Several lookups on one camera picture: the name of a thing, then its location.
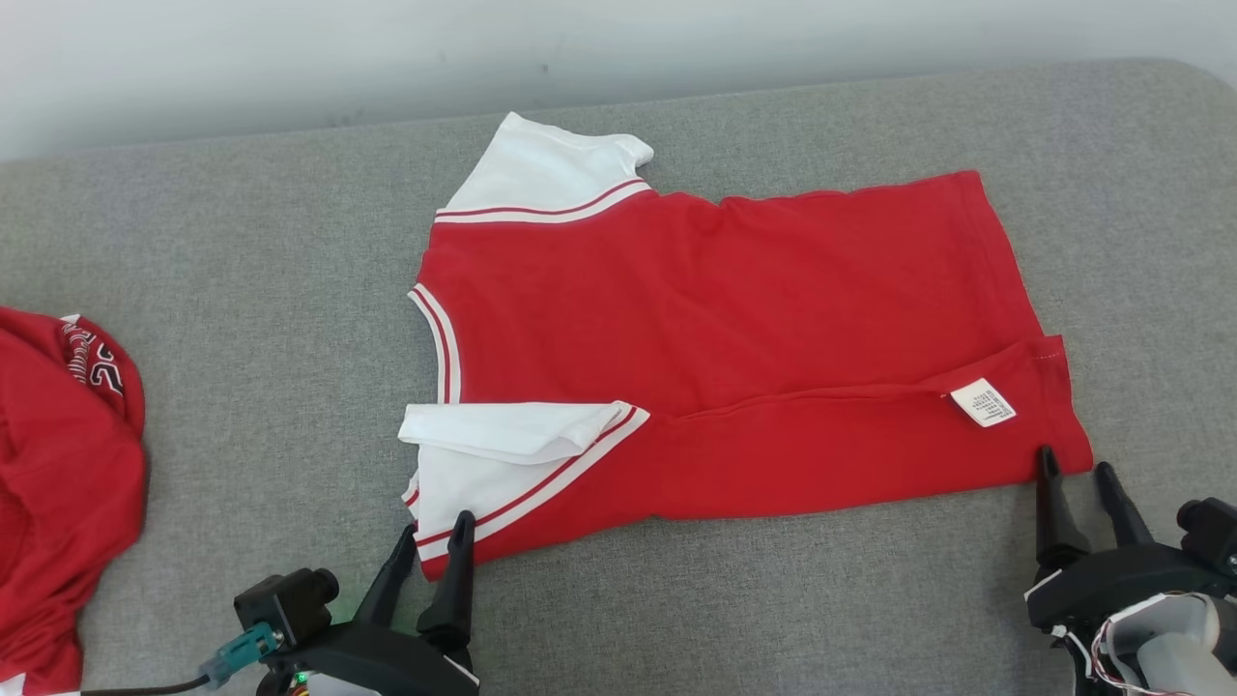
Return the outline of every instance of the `gray fabric surface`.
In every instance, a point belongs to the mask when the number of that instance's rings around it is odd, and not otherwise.
[[[1237,93],[1218,80],[1124,61],[531,115],[636,134],[656,188],[714,199],[978,168],[1152,530],[1175,541],[1188,498],[1237,502]],[[82,617],[88,686],[188,679],[268,574],[329,567],[336,613],[355,607],[407,522],[403,405],[434,396],[404,292],[499,120],[0,167],[0,303],[83,312],[146,383],[148,519]],[[1069,491],[1111,540],[1089,482]],[[1060,694],[1069,660],[1022,605],[1032,520],[1012,487],[611,530],[479,569],[474,659],[492,695]],[[428,597],[408,584],[404,628]]]

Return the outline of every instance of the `striped trim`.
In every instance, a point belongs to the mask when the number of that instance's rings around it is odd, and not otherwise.
[[[419,512],[417,501],[421,499],[421,472],[412,475],[412,478],[408,480],[408,490],[400,496],[400,499],[403,501],[404,507],[412,514],[412,519],[416,520]]]
[[[563,210],[538,210],[534,208],[481,208],[477,210],[438,210],[434,223],[568,223],[595,215],[616,203],[620,203],[653,187],[642,178],[632,178],[615,185],[593,200]]]
[[[438,303],[429,288],[422,283],[412,286],[408,297],[426,314],[429,330],[434,334],[434,351],[438,352],[438,403],[460,403],[460,350],[455,342],[455,326],[447,309]]]
[[[523,496],[479,518],[476,520],[476,535],[474,539],[481,541],[486,537],[510,527],[520,518],[562,493],[575,480],[580,478],[584,472],[589,471],[593,465],[597,464],[601,457],[609,455],[627,436],[636,433],[647,420],[648,412],[637,409],[636,407],[628,408],[623,419],[610,430],[602,433],[591,448],[559,465],[557,470],[550,472],[549,476],[528,490]],[[427,534],[414,533],[413,538],[417,540],[417,553],[421,555],[422,562],[427,559],[447,554],[447,543],[450,537],[452,530]]]

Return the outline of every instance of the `printed number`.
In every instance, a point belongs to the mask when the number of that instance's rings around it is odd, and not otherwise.
[[[125,388],[120,383],[120,371],[116,370],[116,366],[111,363],[95,363],[94,368],[90,370],[90,384],[100,387],[104,382],[116,394],[125,396]]]

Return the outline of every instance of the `wire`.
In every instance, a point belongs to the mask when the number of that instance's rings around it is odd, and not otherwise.
[[[193,681],[173,684],[172,686],[150,686],[146,689],[95,689],[92,691],[83,691],[82,696],[168,696],[171,694],[193,691],[199,686],[205,686],[208,681],[210,681],[210,676],[202,675]]]

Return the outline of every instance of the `care label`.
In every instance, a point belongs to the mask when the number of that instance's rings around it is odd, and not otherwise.
[[[982,378],[950,392],[949,396],[954,398],[954,402],[957,402],[966,415],[971,417],[971,420],[983,428],[991,428],[1018,415],[1013,407],[988,384],[988,381]]]

